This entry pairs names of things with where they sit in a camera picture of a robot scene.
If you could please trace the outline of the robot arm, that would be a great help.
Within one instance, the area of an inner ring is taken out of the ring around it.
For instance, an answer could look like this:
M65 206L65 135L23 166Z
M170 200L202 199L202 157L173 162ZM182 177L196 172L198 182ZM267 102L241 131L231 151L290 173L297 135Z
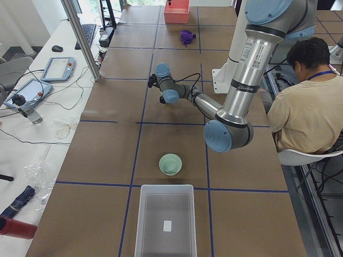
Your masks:
M242 5L240 16L247 20L247 38L223 105L196 86L178 84L166 63L156 66L148 87L160 90L161 103L187 99L205 114L210 121L205 124L204 139L213 151L244 147L253 138L253 127L246 119L249 106L276 46L283 40L311 36L316 12L317 1L247 1Z

